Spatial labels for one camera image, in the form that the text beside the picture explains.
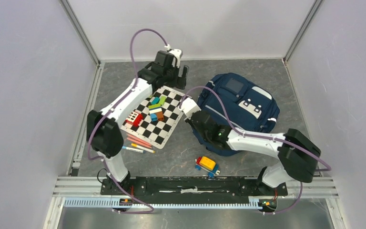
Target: gray marble floor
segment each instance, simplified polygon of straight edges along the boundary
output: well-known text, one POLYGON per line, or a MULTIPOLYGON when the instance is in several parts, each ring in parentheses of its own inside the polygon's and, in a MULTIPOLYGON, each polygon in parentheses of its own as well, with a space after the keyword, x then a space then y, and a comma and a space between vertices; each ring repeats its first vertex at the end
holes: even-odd
MULTIPOLYGON (((205 85, 219 73, 233 72, 269 91, 280 107, 277 125, 272 133, 286 132, 295 128, 306 134, 305 124, 291 87, 290 79, 281 60, 212 60, 183 61, 190 67, 186 90, 205 85)), ((138 63, 140 69, 146 62, 138 63)), ((133 79, 130 62, 107 63, 104 66, 95 109, 100 110, 116 99, 133 79)), ((196 98, 200 91, 192 94, 196 98)), ((231 157, 213 154, 200 145, 190 126, 180 120, 169 141, 155 154, 139 154, 122 151, 124 163, 131 176, 202 176, 204 171, 194 169, 194 160, 208 156, 220 165, 222 176, 257 176, 264 166, 276 163, 276 159, 253 152, 241 152, 231 157)), ((89 161, 83 154, 78 176, 94 177, 103 168, 99 160, 89 161)))

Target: marker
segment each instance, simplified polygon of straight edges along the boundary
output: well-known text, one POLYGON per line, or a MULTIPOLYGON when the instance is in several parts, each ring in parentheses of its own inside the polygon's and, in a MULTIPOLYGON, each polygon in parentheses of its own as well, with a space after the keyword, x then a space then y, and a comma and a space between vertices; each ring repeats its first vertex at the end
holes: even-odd
POLYGON ((137 147, 138 149, 142 149, 142 150, 148 151, 148 152, 153 153, 153 154, 155 153, 154 150, 151 150, 151 149, 148 149, 148 148, 145 148, 145 147, 142 147, 142 146, 138 146, 137 144, 131 143, 131 145, 133 147, 137 147))
POLYGON ((125 146, 123 146, 122 148, 123 148, 123 149, 126 149, 126 150, 135 151, 135 152, 138 152, 138 153, 142 153, 142 154, 144 154, 144 153, 145 153, 143 150, 135 149, 135 148, 131 148, 131 147, 125 147, 125 146))

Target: checkerboard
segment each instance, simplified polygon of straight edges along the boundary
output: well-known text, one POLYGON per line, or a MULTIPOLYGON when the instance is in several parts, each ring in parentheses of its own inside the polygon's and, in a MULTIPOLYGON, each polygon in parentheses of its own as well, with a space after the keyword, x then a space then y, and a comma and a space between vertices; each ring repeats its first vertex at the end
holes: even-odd
POLYGON ((156 148, 162 149, 183 115, 183 112, 177 107, 183 96, 183 93, 172 88, 161 87, 153 94, 152 98, 146 98, 135 109, 135 112, 142 114, 143 121, 140 125, 135 127, 124 122, 121 130, 149 142, 156 148), (151 122, 148 106, 151 105, 151 101, 155 97, 160 98, 162 95, 166 96, 165 103, 162 105, 164 120, 151 122))

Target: navy blue backpack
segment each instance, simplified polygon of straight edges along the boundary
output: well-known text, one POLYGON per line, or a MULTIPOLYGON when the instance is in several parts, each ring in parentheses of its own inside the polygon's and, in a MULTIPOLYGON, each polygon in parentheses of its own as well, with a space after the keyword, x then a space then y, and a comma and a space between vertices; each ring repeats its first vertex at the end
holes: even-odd
MULTIPOLYGON (((206 87, 211 88, 221 98, 233 126, 263 133, 269 133, 274 128, 280 109, 266 90, 235 73, 218 74, 206 87)), ((216 123, 228 125, 220 103, 210 91, 203 89, 197 104, 216 123)), ((235 150, 216 149, 205 142, 197 131, 193 130, 193 133, 200 144, 218 155, 232 156, 239 153, 235 150)))

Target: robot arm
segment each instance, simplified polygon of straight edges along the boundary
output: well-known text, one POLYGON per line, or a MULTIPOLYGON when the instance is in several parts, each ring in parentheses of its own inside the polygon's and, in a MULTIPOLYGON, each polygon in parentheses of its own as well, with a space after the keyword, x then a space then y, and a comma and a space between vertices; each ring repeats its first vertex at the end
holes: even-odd
POLYGON ((218 125, 189 97, 182 102, 180 110, 187 116, 185 121, 200 133, 204 141, 216 148, 252 151, 279 159, 280 161, 274 166, 262 169, 258 177, 259 188, 271 190, 292 179, 305 183, 312 181, 317 161, 283 143, 285 141, 296 143, 319 157, 319 148, 299 131, 290 129, 285 134, 269 134, 240 130, 243 133, 241 135, 230 126, 218 125))
POLYGON ((155 61, 138 72, 139 78, 136 87, 133 88, 134 79, 130 86, 107 107, 100 110, 100 112, 94 110, 89 112, 87 139, 91 137, 93 129, 99 120, 103 118, 103 115, 109 111, 111 112, 96 131, 91 146, 104 158, 109 172, 113 174, 118 182, 122 182, 129 176, 119 153, 123 146, 123 137, 119 127, 141 101, 148 98, 160 87, 167 85, 184 89, 188 67, 184 66, 182 76, 179 76, 181 57, 181 50, 170 49, 170 46, 167 46, 167 51, 159 51, 155 61), (114 104, 118 101, 121 102, 113 109, 114 104))

